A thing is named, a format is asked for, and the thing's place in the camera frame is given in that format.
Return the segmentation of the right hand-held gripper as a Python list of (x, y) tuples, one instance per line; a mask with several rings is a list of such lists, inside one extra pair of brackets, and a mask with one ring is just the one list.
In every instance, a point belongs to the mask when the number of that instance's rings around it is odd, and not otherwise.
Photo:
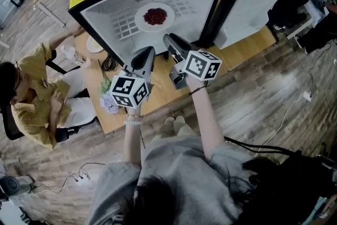
[[(163, 36), (163, 42), (176, 64), (170, 72), (170, 79), (176, 90), (185, 88), (186, 76), (190, 75), (201, 82), (213, 80), (222, 65), (222, 60), (206, 51), (194, 51), (192, 44), (184, 38), (171, 33)], [(175, 49), (174, 43), (187, 53)]]

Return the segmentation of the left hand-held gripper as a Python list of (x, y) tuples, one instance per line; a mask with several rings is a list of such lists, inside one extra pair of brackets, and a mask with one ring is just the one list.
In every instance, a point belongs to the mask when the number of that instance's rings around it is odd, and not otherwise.
[(118, 106), (136, 109), (148, 100), (153, 88), (151, 72), (155, 56), (154, 47), (142, 48), (133, 54), (131, 66), (124, 65), (114, 75), (109, 94)]

